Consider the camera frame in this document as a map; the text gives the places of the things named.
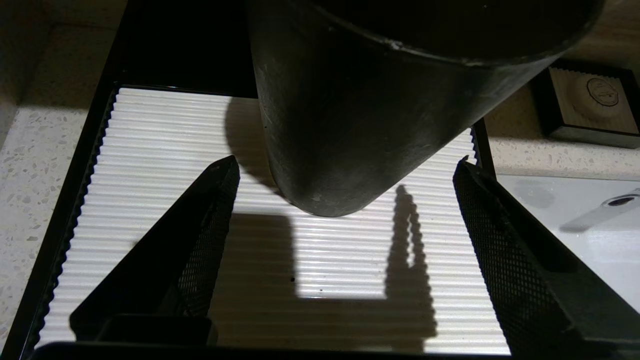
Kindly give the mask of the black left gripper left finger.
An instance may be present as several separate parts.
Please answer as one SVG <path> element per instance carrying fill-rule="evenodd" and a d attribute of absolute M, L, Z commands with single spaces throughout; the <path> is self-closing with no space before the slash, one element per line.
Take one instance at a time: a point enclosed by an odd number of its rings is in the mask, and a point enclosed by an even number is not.
<path fill-rule="evenodd" d="M 206 167 L 70 315 L 78 342 L 206 343 L 239 164 Z"/>

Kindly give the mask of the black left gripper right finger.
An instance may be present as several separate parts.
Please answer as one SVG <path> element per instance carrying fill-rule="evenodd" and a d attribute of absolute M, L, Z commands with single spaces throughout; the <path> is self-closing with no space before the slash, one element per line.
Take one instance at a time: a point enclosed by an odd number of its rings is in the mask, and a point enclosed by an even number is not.
<path fill-rule="evenodd" d="M 639 355 L 639 314 L 496 178 L 464 157 L 452 183 L 512 356 Z"/>

